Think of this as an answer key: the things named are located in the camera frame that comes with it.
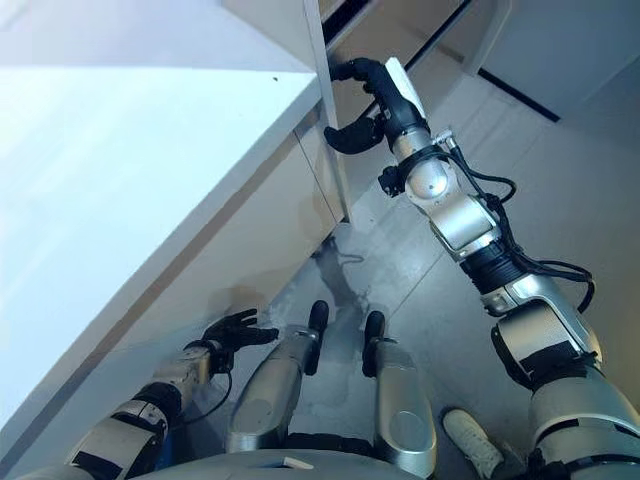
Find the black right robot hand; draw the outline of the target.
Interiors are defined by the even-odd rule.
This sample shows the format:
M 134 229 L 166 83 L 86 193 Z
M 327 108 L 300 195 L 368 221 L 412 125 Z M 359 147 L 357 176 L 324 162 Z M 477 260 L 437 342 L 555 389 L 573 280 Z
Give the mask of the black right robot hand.
M 401 94 L 382 63 L 357 58 L 334 65 L 329 73 L 332 81 L 354 79 L 363 82 L 364 91 L 374 97 L 380 110 L 373 118 L 361 115 L 341 129 L 326 127 L 325 139 L 334 150 L 355 155 L 371 149 L 384 138 L 392 147 L 396 139 L 409 129 L 428 128 L 417 106 Z

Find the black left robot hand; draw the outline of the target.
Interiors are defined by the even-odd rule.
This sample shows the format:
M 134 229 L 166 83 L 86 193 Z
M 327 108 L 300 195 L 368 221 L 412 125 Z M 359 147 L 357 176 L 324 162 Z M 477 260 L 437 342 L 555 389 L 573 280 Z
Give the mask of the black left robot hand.
M 278 338 L 277 328 L 257 326 L 257 314 L 255 308 L 231 314 L 204 331 L 202 340 L 213 348 L 211 366 L 216 373 L 230 372 L 240 349 L 269 344 Z

